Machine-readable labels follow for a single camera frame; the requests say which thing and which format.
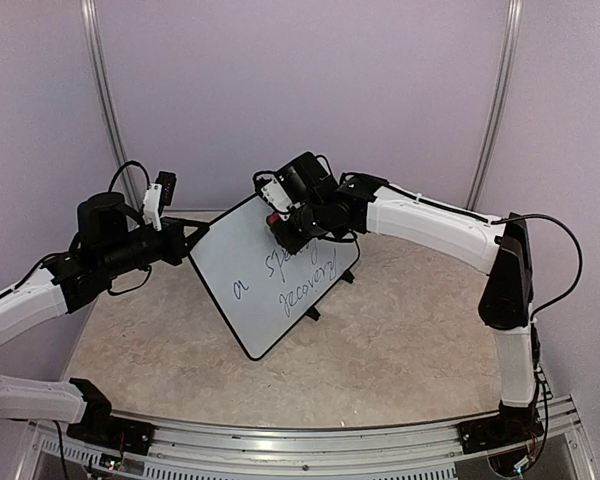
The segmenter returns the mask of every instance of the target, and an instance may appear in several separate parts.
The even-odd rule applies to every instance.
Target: purple wall
[[[600,465],[600,1],[525,4],[480,209],[546,212],[582,243],[581,286],[542,313],[539,328],[552,384],[573,394]],[[534,222],[531,235],[542,302],[571,281],[575,252],[557,228]]]
[[[66,250],[76,207],[114,171],[79,2],[0,2],[0,289],[42,255]],[[0,348],[0,373],[57,379],[85,312]],[[0,478],[20,425],[0,423]]]
[[[99,2],[129,157],[228,207],[305,150],[464,204],[507,2]]]

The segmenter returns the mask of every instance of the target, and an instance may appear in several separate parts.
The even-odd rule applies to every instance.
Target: black marker writing
[[[305,252],[309,252],[311,264],[315,265],[318,263],[318,243],[316,240],[311,240],[307,245],[302,247],[298,253],[291,255],[286,250],[276,248],[264,259],[264,265],[269,270],[269,278],[273,277],[276,271],[280,272],[280,279],[282,283],[287,283],[287,279],[284,276],[284,264],[290,261],[292,258],[297,258]]]
[[[338,264],[336,263],[336,249],[334,248],[332,260],[327,260],[323,266],[316,268],[305,283],[298,285],[289,292],[281,293],[278,296],[278,303],[283,306],[284,314],[287,318],[291,316],[291,309],[295,307],[300,300],[305,298],[311,289],[315,291],[317,290],[317,285],[325,278],[328,278],[329,281],[333,281],[337,276]]]
[[[249,290],[248,286],[245,286],[242,283],[242,280],[238,280],[237,282],[233,282],[233,294],[235,295],[237,300],[242,299],[242,291],[247,291]]]

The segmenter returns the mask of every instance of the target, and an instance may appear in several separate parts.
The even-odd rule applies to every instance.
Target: metal frame
[[[100,107],[102,108],[102,117],[107,129],[109,142],[118,168],[127,161],[127,154],[122,143],[120,128],[113,108],[113,99],[107,80],[107,70],[104,63],[104,53],[102,51],[102,40],[100,39],[100,30],[98,27],[98,14],[96,11],[95,0],[81,0],[82,20],[84,22],[85,34],[87,37],[87,46],[89,48],[89,56],[91,57],[91,66],[93,68],[93,76],[96,82],[96,90],[100,99]],[[138,188],[133,180],[133,176],[129,170],[122,174],[122,182],[124,193],[127,200],[136,210],[140,210],[142,205],[142,197],[138,192]]]
[[[522,17],[522,0],[509,0],[509,12],[507,16],[507,26],[502,44],[502,53],[500,55],[500,66],[498,67],[498,79],[496,82],[496,90],[491,103],[491,112],[487,122],[487,129],[482,146],[480,148],[480,159],[478,167],[473,177],[469,198],[465,208],[467,210],[475,210],[480,201],[480,194],[487,177],[491,157],[493,156],[493,148],[500,129],[502,113],[509,91],[509,83],[511,80],[511,72],[513,70],[513,61],[515,59],[516,47],[518,45],[518,35],[520,32],[520,18]]]
[[[539,411],[544,416],[542,402]],[[322,430],[230,427],[116,414],[157,427],[147,457],[125,455],[129,472],[119,472],[121,478],[180,480],[198,475],[234,480],[264,476],[338,480],[408,478],[409,474],[418,478],[418,473],[426,478],[426,472],[428,478],[435,478],[431,472],[439,472],[440,478],[455,478],[456,462],[486,456],[485,452],[464,455],[456,428],[467,418],[487,414],[423,424]],[[549,414],[549,437],[564,435],[572,446],[577,478],[594,480],[590,448],[571,397],[549,400]],[[18,468],[18,480],[33,478],[41,453],[59,456],[57,432],[51,423],[30,424],[24,444],[26,454]],[[103,453],[117,454],[66,436],[64,444],[68,461],[84,466],[89,458],[96,464]]]

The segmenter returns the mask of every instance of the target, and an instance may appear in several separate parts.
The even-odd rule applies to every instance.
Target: beige tabletop
[[[354,284],[339,282],[318,322],[301,320],[258,362],[190,264],[156,264],[142,289],[100,296],[66,376],[91,380],[116,410],[230,425],[390,425],[496,408],[495,344],[477,314],[486,277],[403,240],[359,243]]]

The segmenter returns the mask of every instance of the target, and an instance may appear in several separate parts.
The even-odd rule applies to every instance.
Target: vertical metal pole
[[[113,108],[109,82],[107,80],[107,70],[104,63],[102,41],[100,40],[95,0],[80,1],[82,7],[82,19],[84,21],[85,33],[87,36],[87,46],[89,48],[89,56],[91,57],[91,66],[93,68],[93,76],[96,82],[98,98],[100,99],[100,107],[102,108],[102,117],[105,122],[116,165],[120,167],[127,161],[127,155],[122,143],[122,137],[120,136],[120,129]],[[142,197],[133,180],[133,175],[128,169],[121,175],[121,180],[127,201],[136,210],[139,210],[142,203]]]
[[[500,55],[500,66],[498,68],[498,79],[496,90],[491,103],[491,112],[487,122],[487,129],[482,140],[480,149],[480,160],[473,177],[469,198],[465,207],[468,210],[475,210],[480,200],[480,194],[487,177],[489,164],[493,155],[493,148],[498,136],[502,113],[509,90],[509,81],[513,70],[513,60],[515,58],[516,47],[518,45],[518,33],[520,30],[520,17],[522,16],[522,0],[509,0],[509,12],[507,17],[507,26],[502,44],[502,53]]]

